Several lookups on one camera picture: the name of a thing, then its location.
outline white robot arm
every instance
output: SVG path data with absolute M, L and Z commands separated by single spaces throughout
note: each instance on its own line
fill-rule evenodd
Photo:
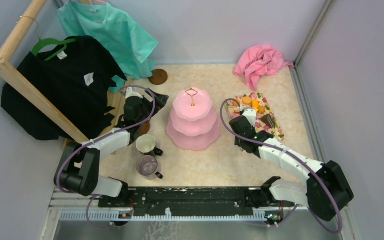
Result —
M 257 133 L 254 127 L 256 118 L 256 110 L 247 108 L 242 111 L 241 116 L 229 122 L 233 132 L 240 136 L 235 138 L 235 145 L 250 154 L 279 165 L 299 180 L 299 182 L 295 182 L 276 176 L 272 177 L 261 186 L 263 202 L 293 202 L 310 208 L 322 220 L 330 221 L 336 216 L 336 212 L 328 195 L 333 197 L 339 210 L 354 198 L 353 191 L 341 167 L 334 161 L 325 164 L 303 156 L 283 145 L 265 131 Z M 294 157 L 300 159 L 303 164 L 296 161 Z M 309 169 L 322 180 L 328 193 Z
M 70 143 L 65 147 L 54 176 L 56 186 L 83 196 L 103 195 L 112 198 L 128 196 L 123 194 L 123 191 L 127 191 L 127 183 L 99 175 L 100 160 L 132 144 L 139 137 L 141 123 L 155 116 L 169 99 L 169 96 L 158 94 L 148 88 L 134 87 L 145 89 L 153 101 L 148 101 L 131 87 L 127 87 L 124 115 L 120 116 L 115 128 L 90 141 L 80 144 Z

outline black mug handle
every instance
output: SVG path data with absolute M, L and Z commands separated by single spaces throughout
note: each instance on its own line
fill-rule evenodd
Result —
M 159 179 L 163 179 L 163 178 L 164 178 L 164 176 L 163 176 L 161 173 L 159 173 L 159 172 L 156 172 L 155 175 L 156 175 Z
M 159 149 L 158 147 L 154 148 L 153 149 L 153 153 L 156 155 L 156 156 L 162 156 L 164 154 L 163 150 Z

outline gray wall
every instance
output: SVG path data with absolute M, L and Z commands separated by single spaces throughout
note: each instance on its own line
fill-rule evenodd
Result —
M 293 61 L 325 0 L 109 0 L 159 41 L 159 64 L 234 63 L 257 44 Z
M 0 46 L 29 4 L 27 0 L 0 0 Z M 38 18 L 42 37 L 64 38 L 56 10 L 48 1 Z M 30 31 L 12 63 L 17 66 L 37 41 Z M 0 79 L 0 103 L 3 85 Z M 0 240 L 38 239 L 54 188 L 61 146 L 60 141 L 34 140 L 0 107 Z
M 300 71 L 361 239 L 384 239 L 384 1 L 337 1 Z

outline clothes hanger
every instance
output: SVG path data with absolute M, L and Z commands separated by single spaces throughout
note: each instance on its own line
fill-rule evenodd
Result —
M 36 29 L 34 30 L 34 32 L 36 33 L 37 38 L 39 38 L 39 42 L 36 43 L 36 45 L 34 45 L 33 49 L 31 50 L 31 53 L 35 57 L 46 46 L 50 46 L 50 45 L 64 45 L 64 47 L 62 47 L 60 50 L 58 50 L 57 52 L 55 52 L 54 54 L 52 54 L 51 56 L 49 56 L 48 58 L 45 59 L 45 61 L 49 61 L 50 59 L 55 57 L 57 54 L 59 54 L 62 51 L 66 50 L 67 49 L 67 44 L 77 42 L 76 38 L 67 39 L 67 40 L 63 40 L 63 41 L 60 41 L 60 40 L 55 39 L 55 38 L 45 38 L 45 39 L 42 39 L 39 36 L 39 33 L 38 33 L 39 22 L 34 17 L 31 17 L 31 16 L 20 16 L 19 19 L 21 19 L 21 18 L 33 19 L 36 22 L 36 24 L 37 24 Z

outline chocolate piece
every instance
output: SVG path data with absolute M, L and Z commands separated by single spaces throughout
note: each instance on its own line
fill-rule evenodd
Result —
M 266 114 L 261 118 L 261 121 L 269 126 L 271 129 L 274 129 L 276 127 L 275 121 L 273 120 L 272 116 L 270 114 Z

